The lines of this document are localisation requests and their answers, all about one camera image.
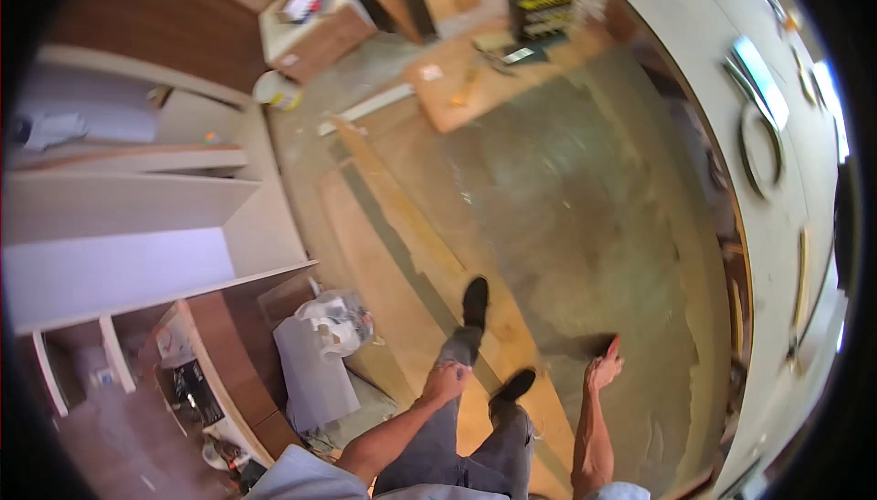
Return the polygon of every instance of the plastic bag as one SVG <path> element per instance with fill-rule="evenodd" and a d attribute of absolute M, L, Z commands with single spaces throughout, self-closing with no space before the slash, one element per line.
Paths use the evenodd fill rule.
<path fill-rule="evenodd" d="M 337 353 L 346 357 L 372 338 L 372 315 L 351 290 L 332 289 L 296 310 L 297 319 L 307 319 L 319 334 L 320 355 Z"/>

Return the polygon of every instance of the black shoe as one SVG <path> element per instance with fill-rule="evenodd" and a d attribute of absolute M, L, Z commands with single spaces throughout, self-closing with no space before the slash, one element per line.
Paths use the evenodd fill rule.
<path fill-rule="evenodd" d="M 463 295 L 463 325 L 484 331 L 489 299 L 488 280 L 479 275 L 466 287 Z"/>
<path fill-rule="evenodd" d="M 490 405 L 495 402 L 515 403 L 520 396 L 530 391 L 534 382 L 536 382 L 536 370 L 533 367 L 522 368 L 494 396 L 490 397 Z"/>

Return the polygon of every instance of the hand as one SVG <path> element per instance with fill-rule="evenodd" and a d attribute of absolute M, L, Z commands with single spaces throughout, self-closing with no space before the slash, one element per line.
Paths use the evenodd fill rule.
<path fill-rule="evenodd" d="M 616 376 L 621 374 L 624 366 L 624 358 L 617 353 L 611 357 L 597 357 L 585 370 L 585 389 L 600 391 L 604 386 L 611 384 Z"/>
<path fill-rule="evenodd" d="M 438 363 L 426 378 L 423 395 L 418 401 L 432 405 L 436 409 L 443 407 L 448 401 L 463 393 L 470 374 L 472 368 L 462 363 Z"/>

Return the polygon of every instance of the bucket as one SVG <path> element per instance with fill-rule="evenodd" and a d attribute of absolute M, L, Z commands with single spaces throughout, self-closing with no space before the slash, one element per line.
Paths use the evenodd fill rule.
<path fill-rule="evenodd" d="M 290 111 L 301 101 L 301 89 L 277 70 L 270 70 L 256 80 L 253 98 L 280 111 Z"/>

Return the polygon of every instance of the person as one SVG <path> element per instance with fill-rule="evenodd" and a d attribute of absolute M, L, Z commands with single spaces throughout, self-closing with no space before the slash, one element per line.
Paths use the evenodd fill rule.
<path fill-rule="evenodd" d="M 517 404 L 536 379 L 532 368 L 511 377 L 490 398 L 494 430 L 469 456 L 457 454 L 460 396 L 478 357 L 486 325 L 488 282 L 475 278 L 463 296 L 463 326 L 439 352 L 423 394 L 405 412 L 351 441 L 334 465 L 289 446 L 247 500 L 526 500 L 533 424 Z M 597 357 L 585 372 L 571 482 L 574 500 L 648 500 L 647 490 L 612 483 L 614 458 L 600 407 L 600 390 L 624 359 Z"/>

